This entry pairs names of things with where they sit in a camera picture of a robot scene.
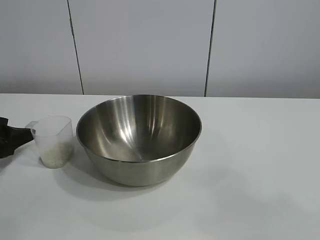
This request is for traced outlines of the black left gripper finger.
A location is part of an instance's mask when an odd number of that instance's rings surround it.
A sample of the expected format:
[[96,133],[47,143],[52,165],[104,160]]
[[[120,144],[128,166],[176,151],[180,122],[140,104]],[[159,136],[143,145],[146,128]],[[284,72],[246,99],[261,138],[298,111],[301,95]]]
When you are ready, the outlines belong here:
[[14,145],[14,144],[10,144],[10,143],[1,143],[0,144],[0,159],[4,159],[9,156],[12,156],[18,147],[19,146]]
[[7,118],[0,118],[0,147],[18,148],[34,138],[30,128],[17,128],[8,125]]

